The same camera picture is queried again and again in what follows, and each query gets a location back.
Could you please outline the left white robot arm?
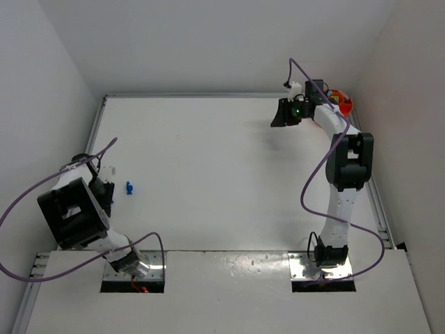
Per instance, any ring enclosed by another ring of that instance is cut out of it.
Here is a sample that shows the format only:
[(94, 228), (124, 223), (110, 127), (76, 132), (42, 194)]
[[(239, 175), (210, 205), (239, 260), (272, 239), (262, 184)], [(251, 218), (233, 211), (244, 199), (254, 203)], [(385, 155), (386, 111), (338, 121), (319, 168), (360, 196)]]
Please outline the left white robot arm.
[(115, 184), (102, 180), (89, 154), (72, 157), (56, 185), (37, 202), (57, 244), (63, 250), (105, 252), (117, 273), (141, 277), (145, 265), (130, 239), (110, 227)]

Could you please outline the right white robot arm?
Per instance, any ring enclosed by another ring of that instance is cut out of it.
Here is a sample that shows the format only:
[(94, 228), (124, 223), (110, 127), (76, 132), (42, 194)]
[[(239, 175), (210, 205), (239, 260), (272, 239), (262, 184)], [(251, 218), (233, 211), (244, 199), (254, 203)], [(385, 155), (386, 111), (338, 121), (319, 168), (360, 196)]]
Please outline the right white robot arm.
[(330, 185), (330, 201), (325, 225), (316, 238), (313, 262), (318, 267), (337, 267), (348, 256), (348, 229), (358, 193), (371, 178), (374, 138), (350, 124), (338, 103), (323, 92), (324, 82), (306, 81), (305, 87), (286, 81), (288, 97), (278, 102), (271, 127), (290, 127), (304, 119), (313, 120), (331, 140), (328, 155), (322, 159)]

